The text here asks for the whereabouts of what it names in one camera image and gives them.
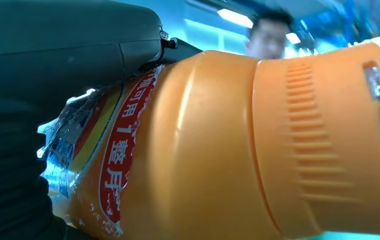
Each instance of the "clear plastic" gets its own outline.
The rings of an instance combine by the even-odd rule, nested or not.
[[[122,235],[121,192],[128,182],[135,132],[163,66],[68,101],[40,127],[53,213],[104,240]]]

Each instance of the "bottle label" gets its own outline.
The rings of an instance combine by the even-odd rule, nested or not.
[[[49,181],[53,211],[96,238],[122,234],[121,192],[140,116],[162,68],[78,97],[43,131],[48,141],[42,176]]]

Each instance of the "black hair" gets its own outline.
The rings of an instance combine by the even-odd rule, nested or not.
[[[281,8],[265,8],[262,11],[259,11],[254,17],[251,18],[251,20],[253,22],[253,27],[249,30],[249,38],[251,38],[253,33],[259,28],[261,20],[270,20],[274,22],[283,23],[286,24],[290,29],[294,21],[291,14]]]

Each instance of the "orange plastic bottle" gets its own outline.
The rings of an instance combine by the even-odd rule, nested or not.
[[[64,110],[46,153],[62,167],[46,174],[61,169],[55,212],[99,239],[380,234],[374,44],[262,62],[204,52],[85,102]]]

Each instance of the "man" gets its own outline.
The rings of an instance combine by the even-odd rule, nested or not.
[[[293,17],[283,10],[266,10],[253,21],[246,44],[249,56],[258,59],[280,59],[283,57]]]

